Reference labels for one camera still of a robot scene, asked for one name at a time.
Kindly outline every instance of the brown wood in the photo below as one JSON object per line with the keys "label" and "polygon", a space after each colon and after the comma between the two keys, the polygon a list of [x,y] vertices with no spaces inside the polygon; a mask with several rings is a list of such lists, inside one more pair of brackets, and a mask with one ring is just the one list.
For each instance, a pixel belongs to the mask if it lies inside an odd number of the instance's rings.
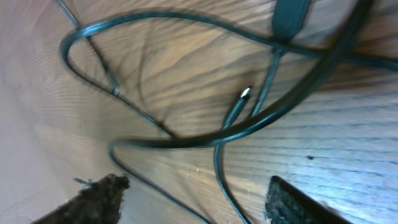
{"label": "brown wood", "polygon": [[[180,7],[216,14],[265,34],[274,5],[268,0],[67,3],[84,24],[143,7]],[[353,3],[314,1],[295,42],[329,46]],[[398,57],[397,19],[397,1],[379,1],[356,50]],[[59,44],[73,26],[54,2],[2,1],[0,21],[0,174],[6,177],[1,183],[0,223],[21,217],[32,221],[76,194],[81,185],[73,177],[96,180],[120,173],[106,154],[110,140],[164,135],[65,68]],[[122,94],[181,135],[219,129],[234,95],[247,85],[258,88],[271,51],[221,29],[177,19],[116,27],[94,40],[118,71]],[[106,81],[85,41],[72,48],[72,57]],[[314,63],[295,54],[284,56],[266,105]],[[351,222],[397,223],[397,84],[396,72],[342,64],[328,83],[288,115],[228,144],[226,176],[249,214],[265,222],[269,180],[279,175]],[[215,180],[212,149],[119,151],[134,169],[217,223],[241,223]],[[121,223],[197,221],[133,179]]]}

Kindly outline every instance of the cable tip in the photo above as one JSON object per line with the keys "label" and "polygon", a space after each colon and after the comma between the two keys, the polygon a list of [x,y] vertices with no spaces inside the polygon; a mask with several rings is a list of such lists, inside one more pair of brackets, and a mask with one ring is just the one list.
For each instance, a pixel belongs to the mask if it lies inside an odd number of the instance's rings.
{"label": "cable tip", "polygon": [[245,96],[249,96],[251,90],[251,86],[248,86],[246,89],[244,89],[241,93],[241,98],[244,98]]}

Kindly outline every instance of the metal tip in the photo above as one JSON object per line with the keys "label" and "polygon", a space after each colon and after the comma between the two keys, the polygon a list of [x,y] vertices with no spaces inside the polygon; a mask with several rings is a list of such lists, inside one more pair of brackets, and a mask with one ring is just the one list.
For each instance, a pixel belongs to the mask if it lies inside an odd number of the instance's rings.
{"label": "metal tip", "polygon": [[248,94],[250,93],[251,90],[251,86],[248,86],[246,89],[244,89],[241,93],[241,98],[248,96]]}

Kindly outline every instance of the wood grain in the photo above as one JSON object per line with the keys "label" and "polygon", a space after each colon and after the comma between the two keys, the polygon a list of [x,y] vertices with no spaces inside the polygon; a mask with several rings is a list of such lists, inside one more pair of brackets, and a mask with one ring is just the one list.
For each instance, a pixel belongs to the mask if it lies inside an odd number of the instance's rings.
{"label": "wood grain", "polygon": [[[179,7],[215,14],[263,34],[270,34],[274,5],[270,0],[67,3],[84,24],[136,9]],[[305,27],[294,41],[329,46],[353,3],[313,1]],[[398,3],[379,1],[355,50],[396,57],[397,19]],[[107,158],[110,140],[165,136],[65,68],[58,48],[73,27],[52,1],[3,1],[0,21],[4,21],[0,23],[0,90],[5,114],[0,128],[7,133],[0,141],[7,149],[1,152],[1,167],[10,176],[1,186],[4,195],[14,198],[0,204],[6,214],[0,220],[19,216],[35,220],[76,194],[81,186],[73,177],[96,180],[121,172]],[[258,91],[271,51],[222,29],[178,19],[115,27],[94,40],[117,71],[122,93],[181,135],[220,129],[235,94],[247,85]],[[85,41],[73,46],[71,56],[84,71],[106,81]],[[264,107],[297,83],[315,62],[295,54],[284,56]],[[265,194],[272,175],[287,179],[353,223],[398,223],[397,84],[396,72],[341,64],[326,84],[289,114],[228,144],[227,180],[256,223],[265,223]],[[249,113],[253,101],[239,120]],[[13,164],[32,166],[17,179],[11,177],[20,174],[20,168],[6,163],[11,151]],[[119,149],[118,154],[215,222],[241,223],[215,180],[212,152]],[[30,156],[16,156],[23,153]],[[33,181],[27,177],[40,181],[29,189],[10,190]],[[197,223],[151,189],[134,179],[131,182],[121,223]],[[31,193],[22,193],[46,191],[40,183],[53,189],[49,195],[58,196],[41,200],[40,208],[24,204]]]}

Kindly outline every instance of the wooden surface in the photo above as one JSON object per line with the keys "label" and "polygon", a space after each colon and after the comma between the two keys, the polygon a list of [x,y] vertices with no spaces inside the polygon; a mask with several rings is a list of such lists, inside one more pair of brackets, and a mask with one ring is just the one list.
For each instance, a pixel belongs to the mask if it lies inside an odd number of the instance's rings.
{"label": "wooden surface", "polygon": [[[67,3],[82,23],[143,7],[181,7],[225,17],[269,34],[269,0],[84,0]],[[354,1],[319,0],[295,42],[327,47]],[[398,57],[398,2],[379,1],[358,51]],[[120,136],[164,137],[151,124],[71,75],[60,41],[73,26],[50,0],[0,3],[0,223],[28,223],[72,198],[72,180],[120,173],[106,144]],[[258,88],[269,47],[221,29],[150,19],[95,36],[118,71],[122,94],[181,135],[219,129],[237,92]],[[72,58],[105,82],[85,41]],[[269,105],[316,60],[282,58]],[[264,223],[269,180],[279,175],[353,223],[398,223],[398,74],[342,64],[332,78],[289,114],[226,147],[233,193]],[[242,120],[249,112],[248,104]],[[241,223],[215,180],[212,149],[120,149],[124,161],[217,223]],[[121,223],[198,223],[134,179]]]}

